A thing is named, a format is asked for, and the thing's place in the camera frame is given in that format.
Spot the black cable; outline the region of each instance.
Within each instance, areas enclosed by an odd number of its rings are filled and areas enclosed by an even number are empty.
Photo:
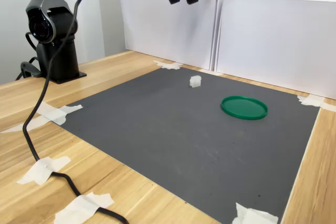
[[[66,41],[67,39],[69,38],[70,36],[70,33],[71,33],[71,30],[72,30],[72,27],[74,26],[75,22],[76,22],[76,17],[77,17],[77,12],[78,12],[78,6],[80,4],[82,0],[77,0],[76,3],[75,3],[75,9],[74,9],[74,16],[72,18],[72,22],[71,22],[71,25],[69,27],[69,30],[67,32],[67,35],[65,36],[62,44],[60,45],[60,47],[57,49],[57,51],[54,53],[54,55],[52,56],[50,62],[49,62],[49,66],[48,66],[48,72],[47,72],[47,77],[46,77],[46,82],[44,83],[44,86],[43,86],[43,89],[42,89],[42,93],[35,105],[35,107],[33,108],[32,112],[30,113],[29,117],[27,118],[27,120],[25,121],[24,125],[23,125],[23,134],[27,140],[27,143],[28,143],[28,146],[30,148],[30,151],[32,152],[34,158],[36,161],[38,161],[40,158],[33,146],[33,143],[31,142],[31,139],[30,139],[30,136],[28,134],[28,131],[27,131],[27,126],[28,124],[30,123],[30,121],[32,120],[32,118],[34,117],[35,113],[37,112],[39,106],[41,105],[42,101],[43,101],[43,98],[44,96],[46,95],[46,92],[47,92],[47,89],[48,89],[48,85],[49,85],[49,82],[50,82],[50,75],[51,75],[51,67],[52,67],[52,62],[53,60],[55,59],[56,56],[59,55],[59,53],[62,51],[63,47],[65,46],[66,44]],[[71,187],[72,191],[76,194],[76,196],[80,196],[81,193],[79,192],[79,190],[76,188],[76,186],[74,185],[73,181],[71,180],[71,178],[66,175],[66,174],[63,174],[63,173],[57,173],[57,172],[53,172],[51,174],[52,176],[55,176],[55,177],[62,177],[62,178],[65,178],[67,180],[67,182],[69,183],[69,186]],[[118,220],[120,220],[123,224],[129,224],[129,222],[121,215],[117,214],[116,212],[113,212],[113,211],[110,211],[110,210],[107,210],[107,209],[104,209],[104,208],[98,208],[97,210],[98,212],[101,212],[103,214],[106,214],[108,216],[111,216],[111,217],[114,217]]]
[[[30,36],[29,36],[31,34],[32,34],[31,32],[27,32],[26,33],[26,39],[27,39],[28,43],[31,45],[31,47],[36,51],[36,47],[35,47],[34,43],[32,42],[32,40],[30,39]],[[37,57],[32,57],[30,59],[29,63],[33,63],[34,60],[38,60]],[[22,77],[22,72],[16,77],[15,80],[17,81],[17,80],[21,79],[21,77]]]
[[[37,61],[38,61],[37,57],[32,57],[32,58],[29,60],[29,63],[33,63],[34,60],[37,60]],[[21,73],[16,77],[15,80],[17,81],[17,80],[21,79],[22,75],[23,75],[23,74],[22,74],[22,72],[21,72]]]
[[[32,42],[32,40],[30,39],[30,36],[32,33],[31,32],[27,32],[26,33],[26,39],[28,41],[28,43],[32,46],[32,48],[36,51],[36,46],[34,45],[34,43]]]

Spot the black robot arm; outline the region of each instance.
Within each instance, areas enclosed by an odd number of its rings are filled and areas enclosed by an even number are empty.
[[[45,77],[52,55],[62,44],[72,22],[73,14],[64,0],[31,0],[26,8],[29,30],[38,40],[36,47],[40,73],[37,74],[31,63],[26,62],[28,72],[37,77]],[[70,36],[59,56],[54,59],[50,79],[55,83],[64,83],[86,74],[79,72],[75,49],[77,21],[71,28]]]

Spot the green plastic lid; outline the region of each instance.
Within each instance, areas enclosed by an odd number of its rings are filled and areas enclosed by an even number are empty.
[[[266,104],[251,97],[227,97],[220,106],[225,113],[246,120],[262,119],[268,113]]]

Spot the wooden tabletop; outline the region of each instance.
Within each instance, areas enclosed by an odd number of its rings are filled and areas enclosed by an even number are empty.
[[[127,51],[80,65],[88,76],[68,83],[50,83],[45,102],[59,108],[158,69],[156,57]],[[198,68],[184,65],[186,68]],[[222,75],[288,93],[308,94]],[[44,84],[28,78],[0,86],[0,132],[23,123]],[[336,105],[335,100],[325,102]],[[282,223],[336,223],[336,113],[320,109]],[[40,157],[68,156],[60,172],[68,174],[81,193],[110,193],[109,207],[130,223],[217,223],[208,215],[54,123],[30,131]],[[52,223],[55,213],[75,195],[67,182],[51,177],[42,186],[16,183],[34,164],[22,132],[0,134],[0,223]],[[96,213],[87,223],[117,223]]]

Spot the white tape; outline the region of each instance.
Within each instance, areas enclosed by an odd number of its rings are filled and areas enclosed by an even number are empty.
[[[55,215],[54,224],[81,224],[90,219],[99,207],[107,208],[113,203],[110,194],[80,195]]]
[[[278,217],[270,215],[267,212],[245,208],[236,203],[237,217],[232,224],[277,224]]]
[[[210,71],[210,70],[206,70],[206,69],[201,69],[200,72],[212,74],[213,76],[221,76],[222,75],[222,73],[218,73],[218,72],[214,72],[214,71]]]
[[[58,125],[62,125],[66,121],[66,115],[79,110],[83,108],[82,105],[78,106],[63,106],[59,109],[54,108],[53,106],[49,105],[48,103],[42,102],[40,107],[37,110],[37,113],[39,113],[41,116],[34,118],[30,121],[30,123],[27,126],[27,131],[31,131],[33,129],[36,129],[50,121],[53,121],[54,123]],[[23,123],[19,124],[15,127],[12,127],[8,130],[2,131],[0,133],[8,133],[8,132],[15,132],[15,131],[21,131],[23,127]]]
[[[183,65],[182,63],[177,63],[177,62],[174,62],[174,63],[163,63],[163,62],[159,62],[157,60],[155,60],[154,62],[156,62],[158,66],[162,66],[162,68],[175,69],[175,70],[180,69],[180,66]]]
[[[61,157],[58,159],[52,159],[50,157],[41,158],[17,183],[24,185],[35,181],[38,185],[42,185],[48,180],[52,172],[58,172],[70,161],[71,159],[69,157]]]
[[[330,105],[328,103],[324,102],[324,97],[319,97],[317,95],[310,94],[307,97],[301,97],[298,95],[299,102],[303,105],[311,105],[315,107],[321,107],[325,110],[330,110],[333,112],[336,112],[336,106],[335,105]]]

